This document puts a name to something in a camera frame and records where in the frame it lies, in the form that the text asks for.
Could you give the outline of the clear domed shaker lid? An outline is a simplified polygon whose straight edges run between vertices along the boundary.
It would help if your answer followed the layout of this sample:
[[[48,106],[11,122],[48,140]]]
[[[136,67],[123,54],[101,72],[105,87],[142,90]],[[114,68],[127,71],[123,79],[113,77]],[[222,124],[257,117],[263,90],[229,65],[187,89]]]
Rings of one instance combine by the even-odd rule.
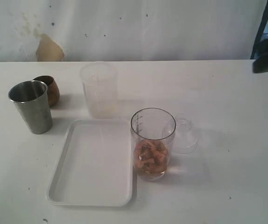
[[[189,154],[197,148],[197,132],[191,120],[183,113],[175,116],[176,130],[173,138],[172,152],[175,154]]]

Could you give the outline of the clear plastic shaker cup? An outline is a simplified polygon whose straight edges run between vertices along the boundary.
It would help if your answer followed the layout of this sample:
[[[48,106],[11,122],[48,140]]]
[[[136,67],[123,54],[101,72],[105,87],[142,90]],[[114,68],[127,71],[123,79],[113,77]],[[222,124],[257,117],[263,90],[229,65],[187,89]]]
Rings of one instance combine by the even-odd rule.
[[[160,108],[144,108],[132,116],[130,133],[131,159],[137,175],[145,181],[162,178],[173,149],[175,118]]]

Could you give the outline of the pile of brown cubes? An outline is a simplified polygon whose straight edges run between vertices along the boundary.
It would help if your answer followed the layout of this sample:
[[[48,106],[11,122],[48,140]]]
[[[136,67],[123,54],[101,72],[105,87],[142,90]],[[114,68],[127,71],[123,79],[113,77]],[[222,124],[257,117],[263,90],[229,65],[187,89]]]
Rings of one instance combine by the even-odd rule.
[[[141,140],[133,152],[133,165],[138,175],[155,178],[167,170],[169,152],[159,140]]]

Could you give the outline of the stainless steel cup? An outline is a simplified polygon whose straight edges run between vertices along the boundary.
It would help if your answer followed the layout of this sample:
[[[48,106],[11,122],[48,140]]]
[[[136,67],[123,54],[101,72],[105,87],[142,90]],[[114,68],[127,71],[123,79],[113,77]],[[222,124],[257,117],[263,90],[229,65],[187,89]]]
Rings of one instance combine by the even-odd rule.
[[[9,99],[33,134],[43,134],[53,126],[47,90],[44,82],[30,80],[15,85],[8,93]]]

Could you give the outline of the translucent frosted plastic cup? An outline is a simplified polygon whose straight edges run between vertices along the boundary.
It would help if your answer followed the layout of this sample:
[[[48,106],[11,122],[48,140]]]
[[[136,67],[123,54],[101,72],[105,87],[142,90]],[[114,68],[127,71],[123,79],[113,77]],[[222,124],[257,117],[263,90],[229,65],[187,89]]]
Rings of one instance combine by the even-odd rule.
[[[118,72],[107,62],[93,62],[80,70],[86,106],[90,116],[110,119],[118,111]]]

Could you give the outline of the white rectangular plastic tray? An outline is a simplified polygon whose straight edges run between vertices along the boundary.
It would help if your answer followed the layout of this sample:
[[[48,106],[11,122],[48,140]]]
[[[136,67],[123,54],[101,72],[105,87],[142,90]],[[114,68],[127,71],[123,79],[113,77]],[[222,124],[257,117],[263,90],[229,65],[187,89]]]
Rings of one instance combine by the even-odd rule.
[[[53,205],[122,207],[132,197],[130,124],[124,119],[76,120],[46,192]]]

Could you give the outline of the black metal window post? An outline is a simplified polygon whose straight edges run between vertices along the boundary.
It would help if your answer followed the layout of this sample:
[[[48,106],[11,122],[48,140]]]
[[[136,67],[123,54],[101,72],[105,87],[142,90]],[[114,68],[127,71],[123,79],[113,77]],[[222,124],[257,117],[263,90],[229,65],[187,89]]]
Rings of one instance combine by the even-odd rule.
[[[258,44],[261,41],[261,36],[263,34],[263,31],[265,29],[265,26],[267,24],[267,21],[268,21],[268,0],[267,0],[265,9],[263,11],[262,18],[261,18],[261,23],[259,25],[259,28],[258,28],[256,37],[255,37],[255,40],[254,40],[253,49],[252,49],[252,53],[251,53],[250,59],[254,59],[254,56],[256,54],[256,49],[258,47]]]

